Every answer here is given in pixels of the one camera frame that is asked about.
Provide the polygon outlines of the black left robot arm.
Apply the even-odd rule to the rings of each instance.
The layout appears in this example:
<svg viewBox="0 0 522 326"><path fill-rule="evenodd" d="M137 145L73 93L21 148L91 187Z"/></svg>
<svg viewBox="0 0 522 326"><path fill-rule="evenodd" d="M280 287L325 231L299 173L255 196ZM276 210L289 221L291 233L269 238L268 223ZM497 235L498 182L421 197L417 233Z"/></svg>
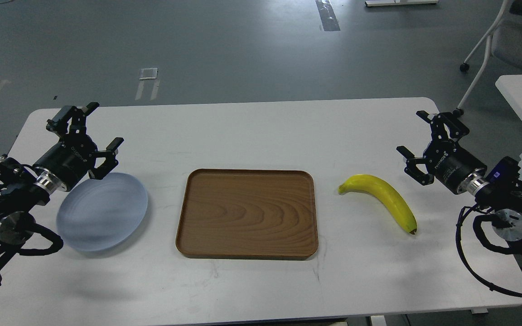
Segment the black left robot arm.
<svg viewBox="0 0 522 326"><path fill-rule="evenodd" d="M0 271L17 254L46 256L64 246L60 235L35 221L33 207L45 206L56 191L70 192L85 175L101 180L118 165L123 138L99 150L87 135L87 117L98 107L97 102L64 106L48 120L46 130L56 134L58 142L33 165L0 157Z"/></svg>

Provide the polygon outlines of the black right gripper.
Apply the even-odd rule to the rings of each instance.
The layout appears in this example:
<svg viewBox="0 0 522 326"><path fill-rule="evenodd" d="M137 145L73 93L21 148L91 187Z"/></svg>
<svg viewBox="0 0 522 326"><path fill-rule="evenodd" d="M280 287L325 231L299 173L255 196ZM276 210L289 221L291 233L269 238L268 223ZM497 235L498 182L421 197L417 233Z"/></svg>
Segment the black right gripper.
<svg viewBox="0 0 522 326"><path fill-rule="evenodd" d="M423 186L436 178L455 195L466 192L468 178L473 174L484 176L487 170L487 165L458 145L470 133L469 128L451 112L430 114L419 110L416 115L429 124L431 140L424 157L415 157L405 146L396 147L406 164L404 172ZM424 165L427 172L419 165Z"/></svg>

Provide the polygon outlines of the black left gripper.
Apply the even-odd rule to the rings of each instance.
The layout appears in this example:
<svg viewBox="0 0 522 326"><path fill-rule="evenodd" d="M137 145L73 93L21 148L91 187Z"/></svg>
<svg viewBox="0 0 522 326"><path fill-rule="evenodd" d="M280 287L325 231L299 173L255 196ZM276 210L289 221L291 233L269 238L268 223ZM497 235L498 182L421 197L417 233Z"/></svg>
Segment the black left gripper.
<svg viewBox="0 0 522 326"><path fill-rule="evenodd" d="M87 135L87 117L98 107L98 102L90 102L83 107L66 105L47 120L46 130L60 139L50 148L33 168L38 173L47 171L61 182L60 189L68 192L76 186L88 172L90 179L104 179L117 165L118 147L124 138L114 138L103 151Z"/></svg>

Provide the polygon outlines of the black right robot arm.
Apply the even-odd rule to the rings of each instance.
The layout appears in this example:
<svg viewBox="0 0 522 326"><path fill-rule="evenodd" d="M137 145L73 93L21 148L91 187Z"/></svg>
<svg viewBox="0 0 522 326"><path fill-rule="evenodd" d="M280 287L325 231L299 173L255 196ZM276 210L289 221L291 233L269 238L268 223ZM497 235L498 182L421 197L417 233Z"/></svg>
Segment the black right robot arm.
<svg viewBox="0 0 522 326"><path fill-rule="evenodd" d="M468 214L476 212L473 231L484 248L522 256L522 180L518 161L504 157L488 173L487 166L459 144L460 139L469 134L469 129L459 120L460 113L459 110L438 114L417 111L416 115L430 126L431 141L422 157L415 157L404 146L397 147L397 151L405 159L405 173L419 184L428 185L438 180L455 195L468 193L474 197L476 204L463 207L456 223L459 257L471 275L491 291L522 297L522 293L480 277L464 255L462 225Z"/></svg>

